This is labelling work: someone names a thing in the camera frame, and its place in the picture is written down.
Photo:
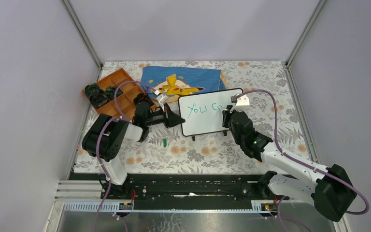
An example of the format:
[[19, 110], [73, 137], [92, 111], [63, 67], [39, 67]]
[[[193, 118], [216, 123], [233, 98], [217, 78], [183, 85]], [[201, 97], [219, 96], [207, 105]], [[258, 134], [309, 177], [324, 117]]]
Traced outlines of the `white whiteboard black frame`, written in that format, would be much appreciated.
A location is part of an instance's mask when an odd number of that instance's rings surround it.
[[228, 105], [232, 105], [233, 96], [242, 93], [241, 88], [233, 88], [179, 97], [180, 117], [185, 120], [181, 124], [182, 135], [193, 137], [227, 131], [228, 129], [222, 125], [222, 112]]

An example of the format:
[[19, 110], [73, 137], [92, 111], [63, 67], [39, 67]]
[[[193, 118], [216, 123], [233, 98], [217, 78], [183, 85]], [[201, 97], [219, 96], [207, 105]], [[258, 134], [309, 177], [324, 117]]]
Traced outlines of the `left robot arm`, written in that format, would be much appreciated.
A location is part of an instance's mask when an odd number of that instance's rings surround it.
[[153, 103], [147, 100], [135, 103], [135, 114], [131, 123], [100, 114], [83, 138], [82, 149], [99, 161], [106, 180], [113, 184], [112, 193], [120, 199], [129, 196], [131, 188], [125, 182], [128, 173], [118, 157], [123, 141], [143, 142], [152, 125], [163, 124], [171, 128], [186, 121], [166, 103], [156, 111], [152, 111], [152, 106]]

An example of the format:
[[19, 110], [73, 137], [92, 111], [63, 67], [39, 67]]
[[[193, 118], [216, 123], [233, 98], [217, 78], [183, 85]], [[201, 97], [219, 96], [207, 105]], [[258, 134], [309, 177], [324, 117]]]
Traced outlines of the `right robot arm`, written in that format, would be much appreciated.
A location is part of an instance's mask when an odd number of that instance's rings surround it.
[[259, 181], [258, 193], [264, 199], [274, 195], [296, 198], [311, 204], [325, 218], [338, 222], [357, 194], [345, 169], [337, 164], [327, 167], [297, 155], [283, 154], [275, 141], [256, 131], [245, 112], [228, 105], [222, 112], [223, 126], [235, 143], [250, 158], [271, 164], [291, 175], [266, 172]]

